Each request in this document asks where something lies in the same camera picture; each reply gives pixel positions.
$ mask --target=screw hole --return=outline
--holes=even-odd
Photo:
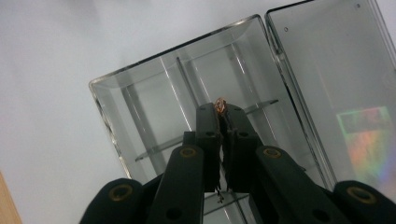
[[[312,211],[312,214],[319,221],[322,222],[330,221],[329,215],[326,212],[323,212],[322,210],[315,209],[314,211]]]
[[[181,210],[179,208],[170,208],[166,211],[166,217],[171,220],[178,220],[181,217]]]
[[[117,185],[108,193],[108,197],[114,202],[124,201],[132,194],[132,187],[127,184]]]
[[[240,133],[239,135],[241,135],[242,137],[247,137],[248,133]]]
[[[349,187],[346,189],[346,192],[361,203],[376,203],[376,197],[365,189]]]
[[[213,132],[206,132],[206,135],[209,136],[209,137],[213,137],[213,136],[215,136],[215,133],[213,133]]]
[[[280,153],[280,151],[274,149],[274,148],[266,148],[264,150],[264,155],[266,155],[267,157],[270,158],[274,158],[277,159],[279,158],[282,154]]]
[[[181,155],[182,157],[184,157],[184,158],[193,157],[193,156],[195,156],[196,153],[197,153],[197,152],[195,151],[195,149],[190,148],[190,147],[185,147],[185,148],[182,148],[182,149],[180,150],[180,155]]]

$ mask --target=clear plastic box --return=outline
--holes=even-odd
[[[142,184],[195,129],[195,108],[223,97],[318,185],[357,179],[396,200],[395,64],[375,1],[321,0],[243,19],[90,88],[127,175]],[[222,215],[234,209],[234,220],[254,223],[247,195],[228,196],[235,203],[219,210],[206,195],[205,223],[231,222]]]

